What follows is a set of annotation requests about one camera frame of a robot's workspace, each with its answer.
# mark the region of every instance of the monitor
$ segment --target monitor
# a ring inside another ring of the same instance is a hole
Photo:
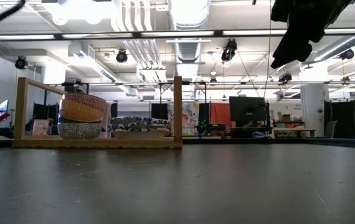
[[[8,109],[9,109],[9,100],[5,100],[0,104],[0,116],[7,113]]]
[[[240,124],[246,124],[250,121],[265,121],[267,119],[264,98],[230,96],[229,108],[231,121]]]

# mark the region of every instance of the table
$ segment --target table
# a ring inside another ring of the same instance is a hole
[[[272,134],[274,135],[274,137],[275,137],[275,132],[276,131],[295,131],[296,132],[296,136],[298,138],[300,138],[301,137],[300,133],[303,132],[303,131],[309,131],[310,132],[310,136],[314,137],[315,129],[313,129],[313,128],[273,128]]]

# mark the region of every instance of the stacked bowls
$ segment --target stacked bowls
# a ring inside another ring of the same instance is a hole
[[[62,139],[95,139],[107,102],[83,93],[66,93],[60,102],[58,133]]]

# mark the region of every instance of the pillar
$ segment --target pillar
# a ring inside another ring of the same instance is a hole
[[[317,63],[301,71],[302,81],[328,81],[328,66]],[[302,85],[300,89],[302,99],[303,119],[306,128],[314,128],[315,137],[324,136],[324,104],[329,101],[328,84]]]

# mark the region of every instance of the wooden frame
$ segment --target wooden frame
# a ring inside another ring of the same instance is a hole
[[[93,139],[93,140],[62,140],[60,136],[26,136],[25,114],[27,109],[28,86],[32,85],[59,95],[65,92],[54,87],[29,78],[19,78],[17,84],[16,120],[14,125],[13,148],[105,148],[105,149],[181,149],[183,142],[182,129],[182,78],[174,79],[174,138],[161,140],[117,140],[117,139]]]

